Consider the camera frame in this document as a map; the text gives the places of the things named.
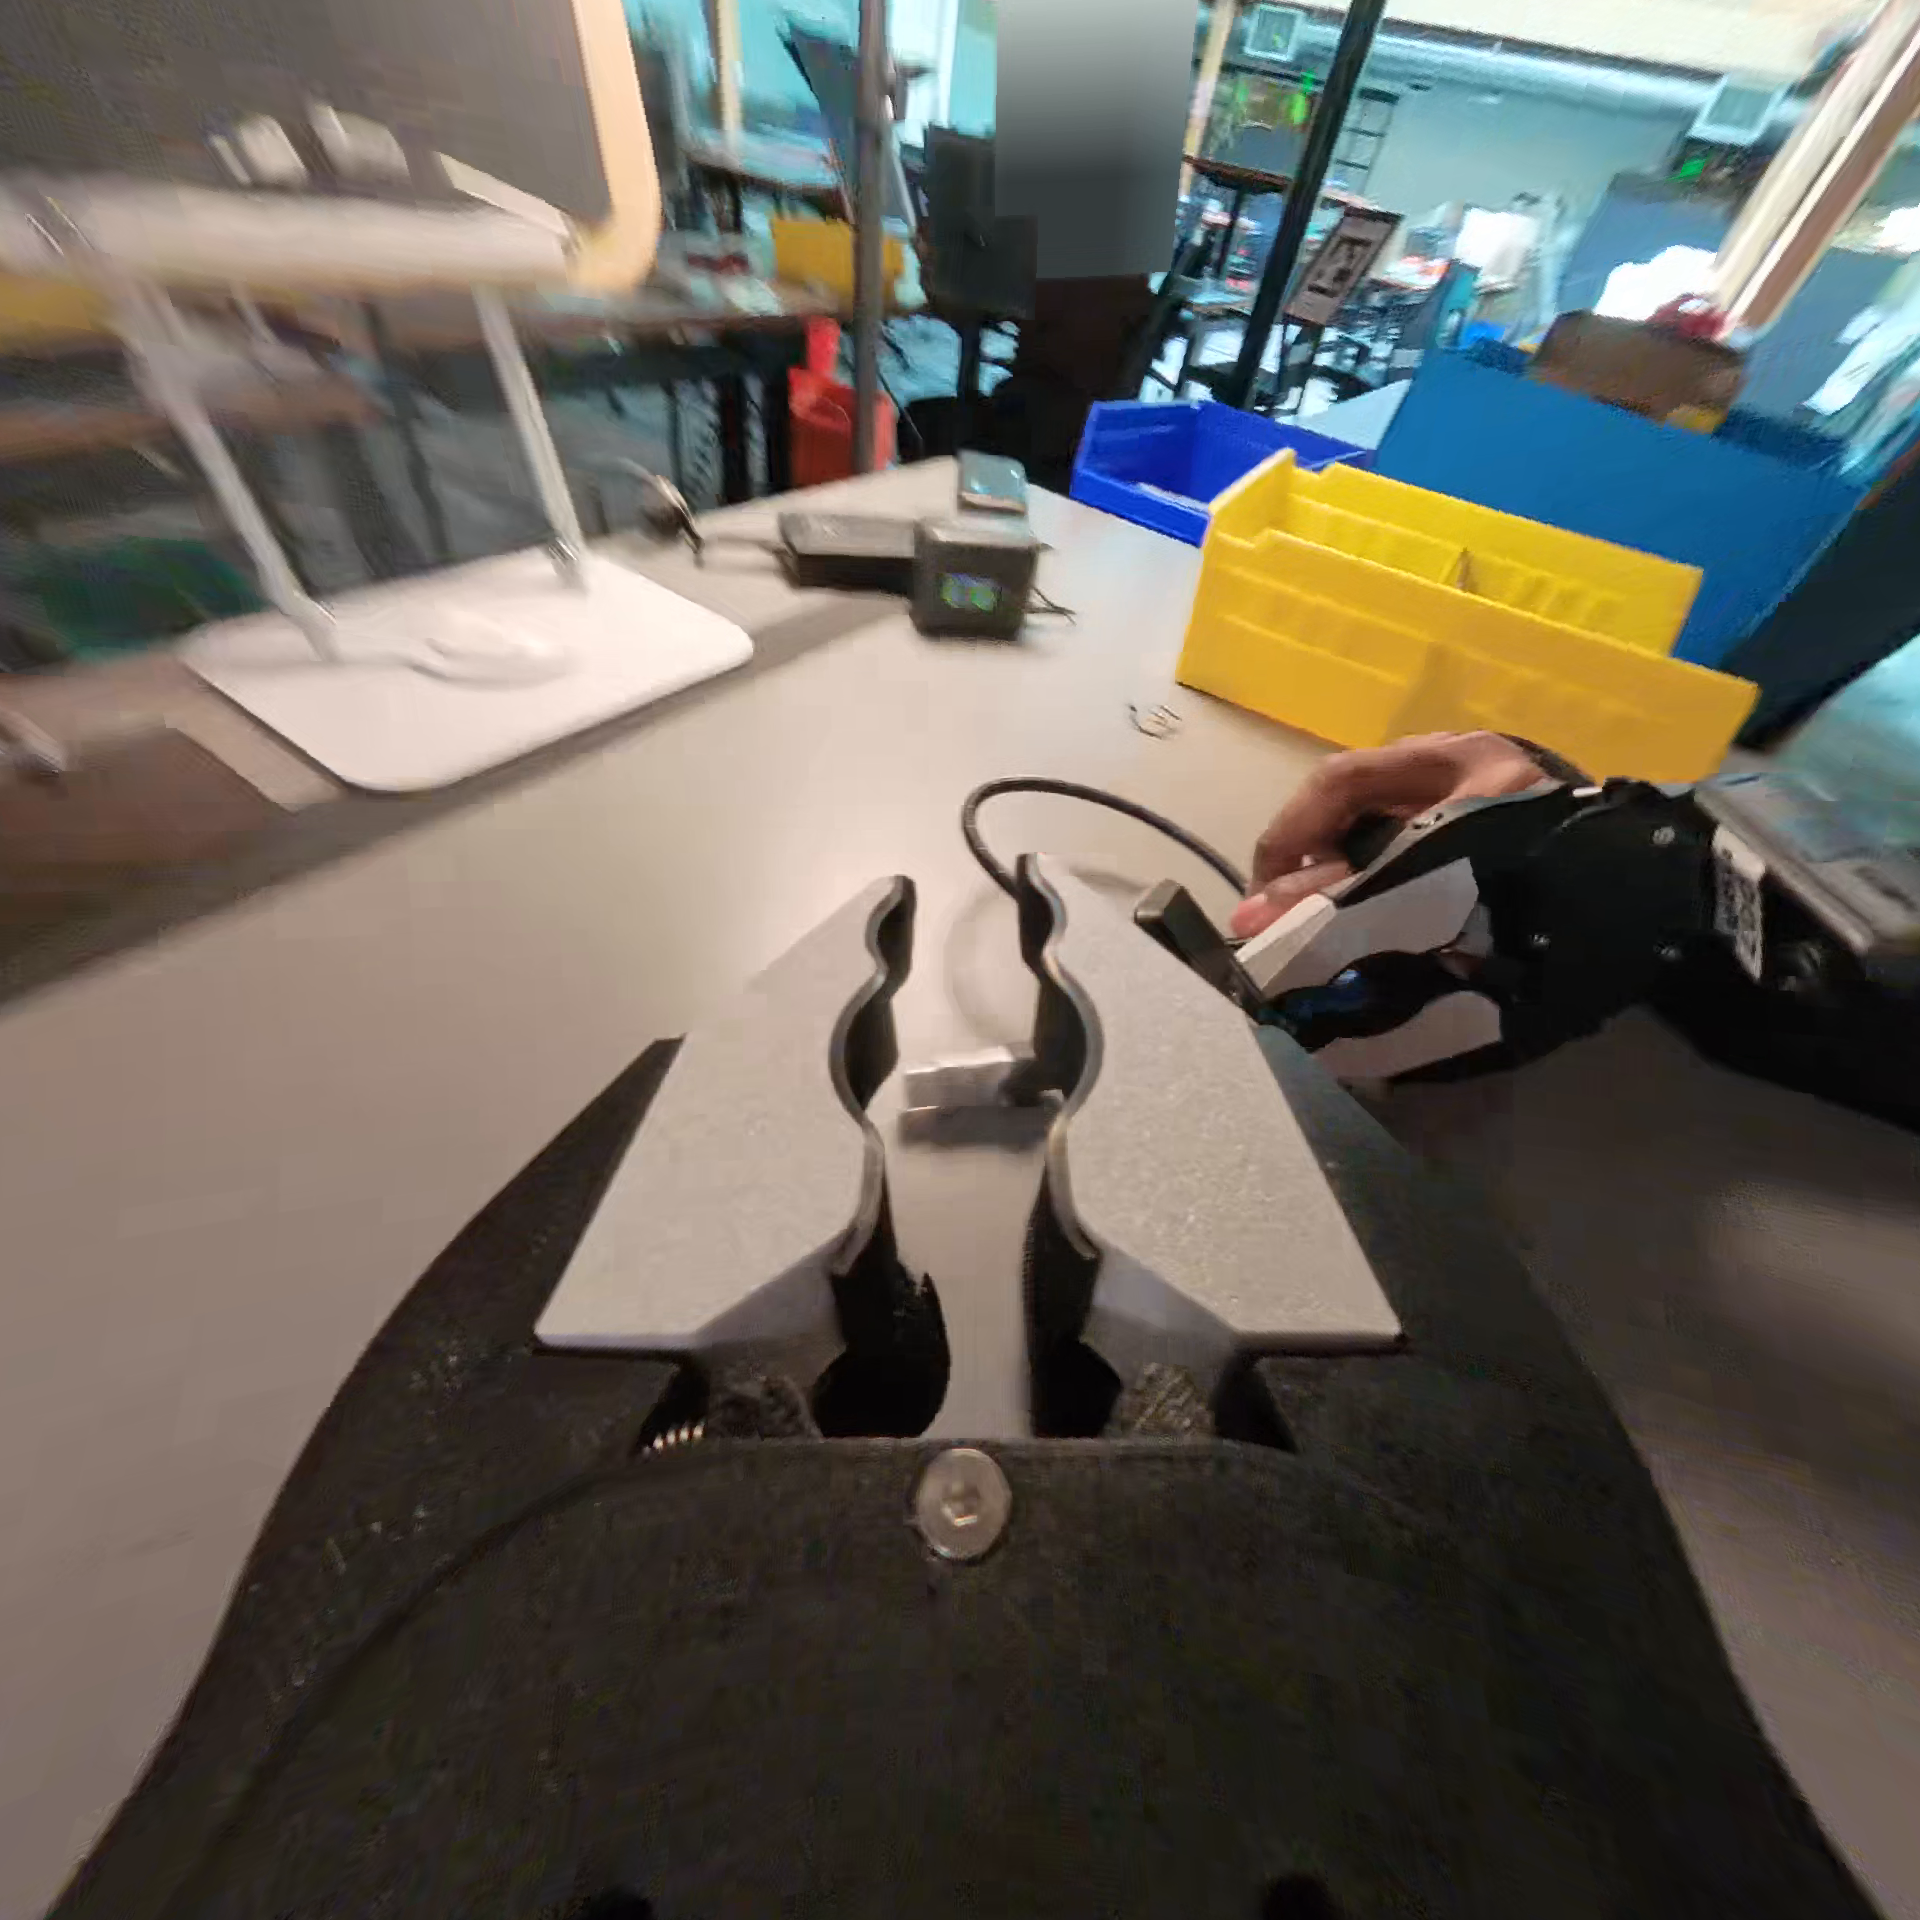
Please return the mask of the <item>red plastic bin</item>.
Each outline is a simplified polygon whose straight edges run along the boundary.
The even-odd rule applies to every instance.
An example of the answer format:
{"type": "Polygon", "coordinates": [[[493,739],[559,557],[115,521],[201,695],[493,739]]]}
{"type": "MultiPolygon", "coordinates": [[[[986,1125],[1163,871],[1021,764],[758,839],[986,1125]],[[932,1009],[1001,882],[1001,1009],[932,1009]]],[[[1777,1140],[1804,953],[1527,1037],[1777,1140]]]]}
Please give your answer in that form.
{"type": "Polygon", "coordinates": [[[846,480],[855,461],[855,388],[834,371],[841,326],[804,317],[798,363],[783,378],[786,400],[786,487],[846,480]]]}

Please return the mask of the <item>black hdmi switch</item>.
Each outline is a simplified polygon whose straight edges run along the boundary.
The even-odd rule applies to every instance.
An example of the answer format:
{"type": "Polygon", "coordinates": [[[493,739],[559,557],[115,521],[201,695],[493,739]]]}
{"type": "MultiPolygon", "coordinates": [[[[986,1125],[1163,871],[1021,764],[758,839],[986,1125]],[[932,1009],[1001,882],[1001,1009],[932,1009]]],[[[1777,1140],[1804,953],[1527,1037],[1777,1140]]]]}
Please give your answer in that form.
{"type": "Polygon", "coordinates": [[[1133,911],[1138,932],[1155,942],[1181,968],[1237,1007],[1251,1024],[1281,1024],[1261,986],[1237,966],[1237,942],[1228,942],[1183,887],[1163,882],[1133,911]]]}

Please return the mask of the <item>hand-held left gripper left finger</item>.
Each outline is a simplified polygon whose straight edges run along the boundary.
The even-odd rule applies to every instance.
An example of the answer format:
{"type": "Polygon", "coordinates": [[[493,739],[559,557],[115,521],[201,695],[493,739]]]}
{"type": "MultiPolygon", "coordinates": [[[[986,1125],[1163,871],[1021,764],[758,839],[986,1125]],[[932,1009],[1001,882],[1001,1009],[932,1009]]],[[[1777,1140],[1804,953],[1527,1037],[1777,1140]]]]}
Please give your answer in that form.
{"type": "Polygon", "coordinates": [[[533,1341],[555,1352],[841,1352],[841,1288],[883,1238],[871,1096],[913,882],[871,882],[687,1032],[533,1341]]]}

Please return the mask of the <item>cardboard box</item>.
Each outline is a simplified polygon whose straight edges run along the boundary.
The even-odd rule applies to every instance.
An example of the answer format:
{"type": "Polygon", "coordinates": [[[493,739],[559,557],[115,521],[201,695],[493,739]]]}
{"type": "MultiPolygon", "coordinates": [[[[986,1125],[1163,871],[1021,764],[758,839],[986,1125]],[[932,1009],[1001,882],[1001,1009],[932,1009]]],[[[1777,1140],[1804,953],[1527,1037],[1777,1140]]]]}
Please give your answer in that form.
{"type": "Polygon", "coordinates": [[[1524,378],[1717,433],[1745,389],[1745,357],[1657,317],[1560,314],[1524,378]]]}

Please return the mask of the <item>white base lamp stand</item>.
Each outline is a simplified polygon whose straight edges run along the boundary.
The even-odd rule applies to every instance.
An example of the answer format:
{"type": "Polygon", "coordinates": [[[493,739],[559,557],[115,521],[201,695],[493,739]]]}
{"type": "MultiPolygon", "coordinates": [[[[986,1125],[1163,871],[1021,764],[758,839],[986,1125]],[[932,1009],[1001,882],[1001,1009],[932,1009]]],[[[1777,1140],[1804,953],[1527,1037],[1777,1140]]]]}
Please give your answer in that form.
{"type": "Polygon", "coordinates": [[[505,287],[570,273],[568,226],[502,205],[303,198],[160,179],[7,176],[7,273],[108,304],[143,389],[229,509],[262,613],[173,647],[212,695],[366,795],[428,795],[753,662],[753,640],[588,557],[505,287]],[[205,404],[173,287],[464,287],[547,509],[547,540],[473,566],[303,592],[205,404]]]}

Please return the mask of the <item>wooden support post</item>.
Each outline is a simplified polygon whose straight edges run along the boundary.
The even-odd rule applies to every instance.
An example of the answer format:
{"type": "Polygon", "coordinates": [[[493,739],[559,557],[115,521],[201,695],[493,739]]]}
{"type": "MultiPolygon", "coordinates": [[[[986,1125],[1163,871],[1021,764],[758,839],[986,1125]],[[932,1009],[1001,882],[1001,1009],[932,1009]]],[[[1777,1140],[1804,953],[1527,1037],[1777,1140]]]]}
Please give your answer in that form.
{"type": "Polygon", "coordinates": [[[1717,342],[1757,339],[1781,317],[1836,228],[1881,176],[1881,159],[1901,146],[1911,108],[1920,9],[1891,0],[1870,11],[1856,52],[1836,64],[1809,116],[1789,134],[1789,146],[1767,159],[1761,179],[1736,205],[1707,273],[1717,342]]]}

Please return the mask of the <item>black power bank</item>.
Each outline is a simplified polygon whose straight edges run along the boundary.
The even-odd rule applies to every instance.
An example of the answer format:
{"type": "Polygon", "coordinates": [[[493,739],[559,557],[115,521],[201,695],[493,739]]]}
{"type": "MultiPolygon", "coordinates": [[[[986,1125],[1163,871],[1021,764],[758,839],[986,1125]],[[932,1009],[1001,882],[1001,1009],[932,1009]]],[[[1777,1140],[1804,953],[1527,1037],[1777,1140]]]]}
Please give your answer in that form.
{"type": "Polygon", "coordinates": [[[1040,540],[1021,521],[913,521],[907,623],[919,640],[1016,640],[1032,605],[1040,540]]]}

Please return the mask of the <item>small yellow bin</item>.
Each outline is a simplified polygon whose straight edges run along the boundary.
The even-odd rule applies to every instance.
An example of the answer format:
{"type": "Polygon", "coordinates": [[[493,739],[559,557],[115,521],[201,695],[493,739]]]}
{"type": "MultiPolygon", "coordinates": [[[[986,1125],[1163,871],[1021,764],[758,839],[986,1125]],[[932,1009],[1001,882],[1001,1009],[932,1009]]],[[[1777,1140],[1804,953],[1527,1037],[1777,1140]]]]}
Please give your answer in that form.
{"type": "MultiPolygon", "coordinates": [[[[919,258],[900,228],[877,228],[883,304],[919,305],[919,258]]],[[[855,304],[855,228],[830,216],[772,216],[776,282],[811,287],[822,304],[855,304]]]]}

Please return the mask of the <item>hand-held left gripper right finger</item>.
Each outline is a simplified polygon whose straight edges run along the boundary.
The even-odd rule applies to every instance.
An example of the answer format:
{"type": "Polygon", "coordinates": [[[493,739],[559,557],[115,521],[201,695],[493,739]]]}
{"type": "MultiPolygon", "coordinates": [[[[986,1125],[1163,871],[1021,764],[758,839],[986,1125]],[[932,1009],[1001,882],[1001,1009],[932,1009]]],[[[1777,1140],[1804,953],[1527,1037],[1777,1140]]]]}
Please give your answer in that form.
{"type": "Polygon", "coordinates": [[[1386,1352],[1404,1321],[1218,983],[1053,856],[1016,862],[1040,1146],[1032,1352],[1386,1352]]]}

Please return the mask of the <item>black power adapter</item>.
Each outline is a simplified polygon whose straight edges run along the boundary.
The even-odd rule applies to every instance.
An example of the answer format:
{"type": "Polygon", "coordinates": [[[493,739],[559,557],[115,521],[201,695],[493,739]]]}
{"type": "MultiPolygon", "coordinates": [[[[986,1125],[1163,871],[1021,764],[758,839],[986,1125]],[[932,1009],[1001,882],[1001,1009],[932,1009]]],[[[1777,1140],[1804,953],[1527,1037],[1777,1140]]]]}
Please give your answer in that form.
{"type": "Polygon", "coordinates": [[[794,592],[907,596],[913,592],[913,516],[855,509],[783,509],[776,561],[794,592]]]}

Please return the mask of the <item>computer monitor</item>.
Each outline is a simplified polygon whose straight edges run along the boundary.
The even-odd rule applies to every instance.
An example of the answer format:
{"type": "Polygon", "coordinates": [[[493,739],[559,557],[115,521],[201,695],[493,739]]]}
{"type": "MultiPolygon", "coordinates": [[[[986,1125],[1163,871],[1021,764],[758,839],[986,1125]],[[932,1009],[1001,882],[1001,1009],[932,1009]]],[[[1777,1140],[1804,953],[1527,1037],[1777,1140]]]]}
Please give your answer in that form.
{"type": "Polygon", "coordinates": [[[919,282],[949,326],[1009,326],[1032,314],[1032,216],[995,205],[995,139],[925,128],[919,282]]]}

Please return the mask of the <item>beige framed black panel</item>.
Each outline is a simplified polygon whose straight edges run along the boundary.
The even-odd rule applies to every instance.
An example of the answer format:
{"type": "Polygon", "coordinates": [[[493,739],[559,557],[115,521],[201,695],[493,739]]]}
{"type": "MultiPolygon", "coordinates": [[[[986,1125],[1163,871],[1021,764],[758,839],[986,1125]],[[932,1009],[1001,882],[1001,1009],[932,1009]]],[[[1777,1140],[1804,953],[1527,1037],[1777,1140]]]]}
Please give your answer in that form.
{"type": "Polygon", "coordinates": [[[7,0],[7,275],[262,298],[658,273],[623,9],[7,0]]]}

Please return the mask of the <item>blue partition panel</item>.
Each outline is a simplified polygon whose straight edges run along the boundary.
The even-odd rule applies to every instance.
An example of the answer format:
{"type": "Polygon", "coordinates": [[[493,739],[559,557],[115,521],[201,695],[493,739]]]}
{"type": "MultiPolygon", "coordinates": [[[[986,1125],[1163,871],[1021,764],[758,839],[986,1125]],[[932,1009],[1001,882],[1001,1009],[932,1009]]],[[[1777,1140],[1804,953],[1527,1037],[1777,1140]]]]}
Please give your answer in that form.
{"type": "Polygon", "coordinates": [[[1722,668],[1844,533],[1867,487],[1767,447],[1689,433],[1469,357],[1429,357],[1369,461],[1572,533],[1698,566],[1675,657],[1722,668]]]}

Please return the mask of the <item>black light stand pole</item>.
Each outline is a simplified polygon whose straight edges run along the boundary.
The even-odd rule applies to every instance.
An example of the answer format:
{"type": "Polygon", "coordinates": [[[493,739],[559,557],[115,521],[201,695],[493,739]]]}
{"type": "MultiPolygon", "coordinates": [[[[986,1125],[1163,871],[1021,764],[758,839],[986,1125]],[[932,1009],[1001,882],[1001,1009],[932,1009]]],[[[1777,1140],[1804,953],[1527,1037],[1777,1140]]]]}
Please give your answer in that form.
{"type": "Polygon", "coordinates": [[[1368,72],[1368,52],[1376,43],[1386,11],[1387,11],[1386,0],[1356,0],[1345,19],[1339,19],[1318,108],[1305,118],[1299,168],[1291,168],[1291,179],[1281,195],[1281,228],[1276,228],[1276,247],[1272,247],[1261,275],[1256,275],[1256,304],[1251,304],[1251,317],[1248,317],[1248,339],[1237,339],[1237,363],[1233,363],[1233,371],[1222,388],[1228,407],[1251,407],[1251,389],[1256,389],[1256,371],[1261,371],[1261,352],[1272,352],[1272,330],[1276,330],[1281,304],[1291,287],[1291,273],[1299,273],[1299,253],[1305,253],[1305,228],[1312,228],[1312,212],[1321,198],[1321,176],[1330,176],[1330,159],[1334,159],[1334,134],[1339,134],[1339,118],[1356,108],[1356,93],[1361,93],[1361,72],[1368,72]]]}

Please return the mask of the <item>large blue bin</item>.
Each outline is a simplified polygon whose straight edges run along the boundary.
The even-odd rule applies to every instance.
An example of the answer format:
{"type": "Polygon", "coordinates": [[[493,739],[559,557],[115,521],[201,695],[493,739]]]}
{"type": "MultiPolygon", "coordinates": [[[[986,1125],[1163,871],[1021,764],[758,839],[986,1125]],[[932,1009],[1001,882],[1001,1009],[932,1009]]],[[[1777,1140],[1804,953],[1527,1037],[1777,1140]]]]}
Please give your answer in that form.
{"type": "Polygon", "coordinates": [[[1096,404],[1071,456],[1071,497],[1203,550],[1218,497],[1281,454],[1299,471],[1369,461],[1368,447],[1211,400],[1096,404]]]}

